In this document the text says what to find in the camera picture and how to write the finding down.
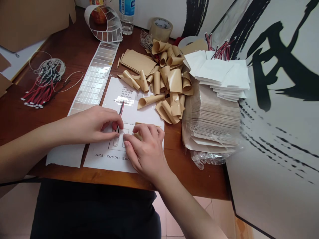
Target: water bottle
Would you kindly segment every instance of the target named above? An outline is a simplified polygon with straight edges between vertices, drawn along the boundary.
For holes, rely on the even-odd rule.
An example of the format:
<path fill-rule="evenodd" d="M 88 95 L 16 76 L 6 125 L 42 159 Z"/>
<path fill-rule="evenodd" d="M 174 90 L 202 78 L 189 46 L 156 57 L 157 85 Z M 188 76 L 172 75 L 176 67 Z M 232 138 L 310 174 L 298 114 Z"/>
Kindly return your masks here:
<path fill-rule="evenodd" d="M 133 33 L 133 16 L 135 10 L 135 0 L 119 0 L 120 1 L 120 20 L 124 35 Z"/>

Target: clear plastic bag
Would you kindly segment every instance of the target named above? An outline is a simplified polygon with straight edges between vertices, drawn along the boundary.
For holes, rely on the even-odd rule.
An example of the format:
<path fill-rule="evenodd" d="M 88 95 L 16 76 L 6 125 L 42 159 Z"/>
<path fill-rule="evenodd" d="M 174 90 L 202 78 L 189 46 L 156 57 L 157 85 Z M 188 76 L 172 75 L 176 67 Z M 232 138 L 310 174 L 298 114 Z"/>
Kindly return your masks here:
<path fill-rule="evenodd" d="M 220 165 L 240 148 L 240 110 L 237 102 L 216 97 L 213 89 L 192 78 L 194 95 L 185 101 L 182 138 L 199 169 Z"/>

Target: floor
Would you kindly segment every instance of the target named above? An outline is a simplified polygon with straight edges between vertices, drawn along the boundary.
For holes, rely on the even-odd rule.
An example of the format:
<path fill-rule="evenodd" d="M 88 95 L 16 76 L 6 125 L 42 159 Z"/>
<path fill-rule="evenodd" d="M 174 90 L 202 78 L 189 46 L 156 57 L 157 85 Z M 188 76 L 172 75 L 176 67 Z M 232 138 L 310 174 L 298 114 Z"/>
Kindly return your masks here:
<path fill-rule="evenodd" d="M 0 239 L 30 238 L 40 183 L 19 184 L 0 199 Z M 236 239 L 235 216 L 229 201 L 195 197 L 229 239 Z M 179 225 L 157 193 L 154 208 L 160 216 L 162 239 L 184 238 Z"/>

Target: person's left hand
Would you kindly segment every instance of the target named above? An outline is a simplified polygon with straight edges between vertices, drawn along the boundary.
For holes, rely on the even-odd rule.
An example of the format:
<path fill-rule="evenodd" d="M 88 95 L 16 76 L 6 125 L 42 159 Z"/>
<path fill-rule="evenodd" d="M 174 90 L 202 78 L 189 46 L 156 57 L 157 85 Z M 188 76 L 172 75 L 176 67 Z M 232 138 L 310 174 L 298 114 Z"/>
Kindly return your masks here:
<path fill-rule="evenodd" d="M 85 144 L 119 137 L 118 132 L 103 132 L 110 122 L 113 122 L 113 130 L 116 130 L 117 125 L 123 129 L 121 116 L 115 110 L 93 106 L 43 127 L 57 145 Z"/>

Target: bottle label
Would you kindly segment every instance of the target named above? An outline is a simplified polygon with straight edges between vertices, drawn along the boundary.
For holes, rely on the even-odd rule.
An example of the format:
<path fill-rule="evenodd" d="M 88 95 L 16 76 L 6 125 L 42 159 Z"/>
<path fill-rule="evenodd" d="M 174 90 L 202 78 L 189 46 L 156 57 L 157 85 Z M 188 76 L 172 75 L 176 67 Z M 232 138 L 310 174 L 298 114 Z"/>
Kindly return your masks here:
<path fill-rule="evenodd" d="M 133 16 L 135 10 L 135 0 L 119 0 L 120 13 L 126 16 Z"/>

